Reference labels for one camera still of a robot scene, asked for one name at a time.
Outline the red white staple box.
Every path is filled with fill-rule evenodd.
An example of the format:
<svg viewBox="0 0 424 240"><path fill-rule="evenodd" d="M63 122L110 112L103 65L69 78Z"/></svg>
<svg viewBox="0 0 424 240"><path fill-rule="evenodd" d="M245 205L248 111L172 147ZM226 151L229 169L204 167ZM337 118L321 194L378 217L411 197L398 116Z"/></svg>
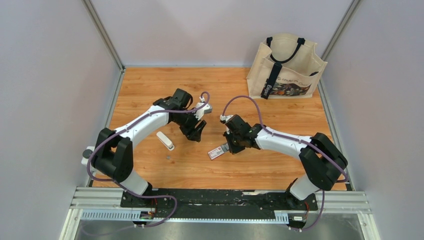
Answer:
<svg viewBox="0 0 424 240"><path fill-rule="evenodd" d="M228 143L222 144L221 146L214 148L213 150L209 151L207 154L211 160L214 160L226 152L229 151L229 145Z"/></svg>

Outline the white stapler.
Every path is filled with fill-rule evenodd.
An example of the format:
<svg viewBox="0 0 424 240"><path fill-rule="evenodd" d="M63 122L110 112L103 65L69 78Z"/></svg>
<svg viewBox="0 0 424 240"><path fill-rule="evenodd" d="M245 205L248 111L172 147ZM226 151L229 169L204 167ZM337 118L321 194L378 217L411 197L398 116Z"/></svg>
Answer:
<svg viewBox="0 0 424 240"><path fill-rule="evenodd" d="M157 138L159 141L169 150L173 151L175 149L174 143L171 141L170 138L168 138L163 132L158 131L156 133Z"/></svg>

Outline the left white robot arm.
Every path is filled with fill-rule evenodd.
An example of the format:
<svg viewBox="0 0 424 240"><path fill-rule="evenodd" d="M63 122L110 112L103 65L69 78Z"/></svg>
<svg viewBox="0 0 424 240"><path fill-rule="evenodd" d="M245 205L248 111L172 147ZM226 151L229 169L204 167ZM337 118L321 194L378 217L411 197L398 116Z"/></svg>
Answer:
<svg viewBox="0 0 424 240"><path fill-rule="evenodd" d="M153 201L151 184L134 169L134 149L146 137L169 123L179 126L189 140L200 142L206 126L205 114L212 112L210 94L204 91L194 108L193 96L183 89L176 89L172 96L160 98L149 109L131 122L116 129L104 128L97 137L94 147L83 153L83 165L93 180L93 171L107 176L107 182L114 182L133 194L133 200L140 207L148 207Z"/></svg>

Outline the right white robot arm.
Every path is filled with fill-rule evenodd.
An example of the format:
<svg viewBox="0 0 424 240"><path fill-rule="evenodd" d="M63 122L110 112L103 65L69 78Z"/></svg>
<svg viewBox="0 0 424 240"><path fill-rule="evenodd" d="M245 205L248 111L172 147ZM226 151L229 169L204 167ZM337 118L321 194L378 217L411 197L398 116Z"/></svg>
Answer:
<svg viewBox="0 0 424 240"><path fill-rule="evenodd" d="M299 209L306 198L319 191L330 191L341 175L345 176L348 160L323 133L313 136L292 135L257 123L250 125L239 115L220 116L226 126L224 137L229 152L237 154L246 148L269 150L299 160L305 174L287 188L286 205Z"/></svg>

